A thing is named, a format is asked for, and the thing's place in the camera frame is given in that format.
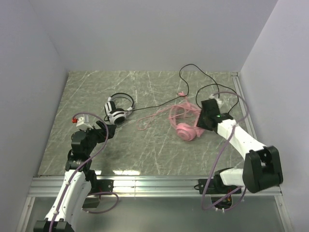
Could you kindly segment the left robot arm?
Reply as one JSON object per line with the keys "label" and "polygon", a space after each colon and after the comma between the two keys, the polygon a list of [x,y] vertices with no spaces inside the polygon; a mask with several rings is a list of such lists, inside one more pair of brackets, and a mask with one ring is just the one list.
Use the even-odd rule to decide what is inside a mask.
{"label": "left robot arm", "polygon": [[91,170],[90,154],[97,144],[113,138],[116,125],[106,125],[97,121],[99,126],[79,130],[71,136],[71,150],[65,165],[64,180],[50,211],[44,220],[36,221],[34,232],[74,232],[77,219],[82,212],[88,194],[97,188],[97,175]]}

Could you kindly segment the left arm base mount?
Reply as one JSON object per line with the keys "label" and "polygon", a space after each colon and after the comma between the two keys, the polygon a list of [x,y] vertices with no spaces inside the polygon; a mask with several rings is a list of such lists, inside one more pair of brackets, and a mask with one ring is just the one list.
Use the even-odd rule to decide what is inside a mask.
{"label": "left arm base mount", "polygon": [[113,191],[113,183],[114,181],[111,179],[99,179],[96,183],[95,188],[91,188],[88,196],[86,197],[83,209],[90,208],[95,209],[98,207],[102,196],[94,195],[94,193],[98,192],[112,192]]}

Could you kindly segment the white black headphones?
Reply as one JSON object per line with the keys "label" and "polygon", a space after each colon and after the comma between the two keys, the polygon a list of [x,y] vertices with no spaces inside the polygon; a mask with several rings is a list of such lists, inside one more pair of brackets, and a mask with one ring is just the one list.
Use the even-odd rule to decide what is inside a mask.
{"label": "white black headphones", "polygon": [[[116,104],[114,102],[117,98],[124,98],[131,102],[131,106],[127,108],[126,110],[122,108],[117,108]],[[133,98],[126,94],[126,93],[115,93],[111,95],[107,102],[104,104],[104,111],[105,111],[105,122],[109,122],[112,125],[119,125],[122,124],[128,115],[130,115],[133,112],[135,106],[135,102]]]}

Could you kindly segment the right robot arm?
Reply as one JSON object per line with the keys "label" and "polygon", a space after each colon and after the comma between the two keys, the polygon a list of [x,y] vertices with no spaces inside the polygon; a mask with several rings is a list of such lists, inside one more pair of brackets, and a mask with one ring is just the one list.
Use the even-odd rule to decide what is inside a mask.
{"label": "right robot arm", "polygon": [[244,159],[242,169],[225,168],[215,172],[212,182],[217,190],[237,186],[257,193],[283,183],[280,154],[276,147],[257,141],[229,113],[221,113],[216,99],[204,100],[201,104],[197,126],[226,139]]}

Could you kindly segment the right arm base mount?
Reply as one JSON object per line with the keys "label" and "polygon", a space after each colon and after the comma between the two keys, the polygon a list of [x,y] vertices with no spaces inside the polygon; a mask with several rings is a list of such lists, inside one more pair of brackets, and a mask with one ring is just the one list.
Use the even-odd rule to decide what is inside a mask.
{"label": "right arm base mount", "polygon": [[[199,191],[199,194],[203,193],[204,187],[206,185],[207,179],[199,179],[198,183],[196,185],[194,185],[194,189]],[[223,194],[226,195],[229,192],[233,191],[237,189],[238,191],[235,191],[235,194],[241,194],[242,190],[237,186],[231,185],[231,186],[224,186],[223,184],[219,183],[219,181],[210,180],[209,186],[206,190],[206,194],[211,195],[211,194]],[[223,199],[222,201],[220,201],[219,203],[217,203],[214,208],[217,210],[227,210],[232,208],[233,205],[233,200],[232,200],[232,196],[229,196],[225,199]]]}

